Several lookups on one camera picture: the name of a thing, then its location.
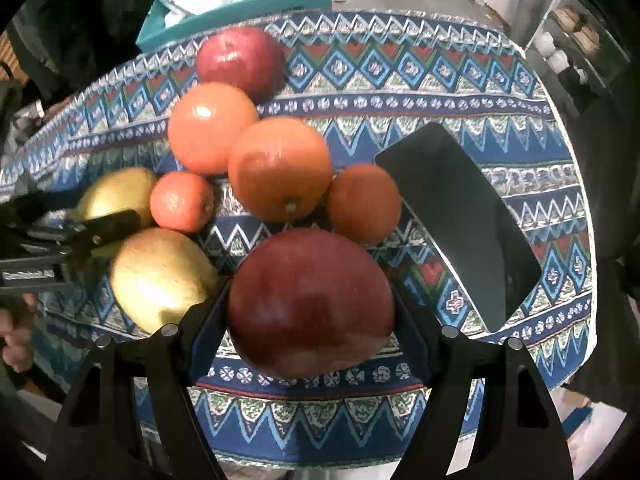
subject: silver bolt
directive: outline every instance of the silver bolt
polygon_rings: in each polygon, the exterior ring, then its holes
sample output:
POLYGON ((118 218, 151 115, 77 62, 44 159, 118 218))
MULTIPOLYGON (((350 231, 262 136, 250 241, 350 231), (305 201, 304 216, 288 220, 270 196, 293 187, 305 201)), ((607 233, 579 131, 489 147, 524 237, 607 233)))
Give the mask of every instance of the silver bolt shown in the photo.
POLYGON ((113 338, 110 335, 101 335, 98 339, 95 340, 95 345, 98 348, 107 348, 110 345, 113 338))
POLYGON ((442 335, 444 337, 449 337, 451 339, 458 337, 458 334, 460 332, 458 331, 458 329, 454 326, 451 325, 445 325, 442 327, 442 335))
POLYGON ((167 323, 160 329, 160 333, 165 337, 171 337, 178 333, 178 326, 175 323, 167 323))
POLYGON ((507 339, 507 345, 509 345, 514 350, 522 350, 522 341, 520 341, 517 337, 510 337, 507 339))

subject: teal box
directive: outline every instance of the teal box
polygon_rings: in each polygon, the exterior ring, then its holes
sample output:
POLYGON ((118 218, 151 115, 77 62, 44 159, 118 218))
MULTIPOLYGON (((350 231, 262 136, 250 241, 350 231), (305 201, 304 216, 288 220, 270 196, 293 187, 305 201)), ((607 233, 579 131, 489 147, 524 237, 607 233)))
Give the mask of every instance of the teal box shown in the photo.
POLYGON ((136 45, 142 52, 151 52, 165 43, 178 41, 211 28, 223 27, 229 23, 242 22, 265 14, 302 9, 331 10, 331 0, 242 0, 204 14, 184 18, 169 28, 164 26, 164 17, 169 10, 156 0, 142 24, 136 45))

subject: small orange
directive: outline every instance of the small orange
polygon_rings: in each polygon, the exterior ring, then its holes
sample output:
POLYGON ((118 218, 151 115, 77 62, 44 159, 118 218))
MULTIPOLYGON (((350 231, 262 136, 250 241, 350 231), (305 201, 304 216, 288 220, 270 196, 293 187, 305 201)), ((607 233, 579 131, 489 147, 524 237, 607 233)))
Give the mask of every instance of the small orange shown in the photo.
POLYGON ((331 155, 320 134, 292 117, 252 124, 229 156, 229 181, 236 198, 267 222, 311 213, 332 176, 331 155))
POLYGON ((160 227, 194 233, 202 229, 214 211, 213 190, 195 173, 167 173, 151 192, 151 214, 160 227))
POLYGON ((331 184, 327 211, 337 233, 370 244, 393 232, 402 212, 402 198, 385 170, 355 164, 331 184))
POLYGON ((229 150, 238 134, 257 120, 254 104, 238 88, 201 84, 175 105, 167 127, 169 147, 191 171, 226 173, 229 150))

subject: patterned tablecloth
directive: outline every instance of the patterned tablecloth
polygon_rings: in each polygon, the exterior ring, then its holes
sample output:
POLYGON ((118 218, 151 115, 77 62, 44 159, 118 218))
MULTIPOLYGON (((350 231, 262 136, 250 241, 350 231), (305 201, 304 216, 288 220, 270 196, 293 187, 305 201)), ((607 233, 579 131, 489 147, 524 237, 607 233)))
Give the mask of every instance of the patterned tablecloth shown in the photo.
MULTIPOLYGON (((563 127, 520 50, 499 32, 421 13, 295 13, 254 21, 284 46, 287 85, 262 117, 304 118, 322 133, 336 169, 437 121, 462 144, 510 208, 540 261, 538 286, 500 332, 488 334, 424 228, 405 210, 395 233, 370 253, 384 266, 420 264, 440 319, 473 338, 519 336, 551 388, 595 343, 595 268, 588 206, 563 127)), ((2 170, 0 196, 28 170, 47 189, 85 186, 108 171, 180 166, 166 140, 172 107, 196 84, 200 35, 140 56, 101 78, 2 170)), ((224 178, 216 219, 199 235, 219 268, 235 269, 264 237, 283 229, 249 216, 224 178)), ((450 214, 473 215, 472 210, 450 214)), ((53 216, 53 220, 63 213, 53 216)), ((300 224, 328 227, 322 213, 300 224)), ((113 299, 95 290, 42 294, 36 362, 63 387, 102 333, 144 336, 113 299)), ((469 393, 463 438, 478 423, 482 381, 469 393)), ((349 370, 275 380, 239 359, 225 338, 209 374, 190 390, 207 441, 220 458, 274 465, 347 465, 398 458, 429 391, 412 376, 395 338, 349 370)), ((136 399, 154 434, 148 391, 136 399)))

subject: dark red apple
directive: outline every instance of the dark red apple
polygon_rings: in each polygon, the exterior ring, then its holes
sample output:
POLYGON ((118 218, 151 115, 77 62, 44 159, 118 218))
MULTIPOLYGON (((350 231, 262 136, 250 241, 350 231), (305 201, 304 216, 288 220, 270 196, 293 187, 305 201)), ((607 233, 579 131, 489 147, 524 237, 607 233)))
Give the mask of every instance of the dark red apple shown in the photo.
POLYGON ((201 83, 228 83, 258 104, 279 90, 284 63, 282 47, 269 34, 255 27, 233 27, 202 44, 196 72, 201 83))
POLYGON ((273 377, 355 366, 386 344, 393 324, 394 301, 378 264, 360 245, 320 229, 265 240, 231 285, 236 349, 273 377))

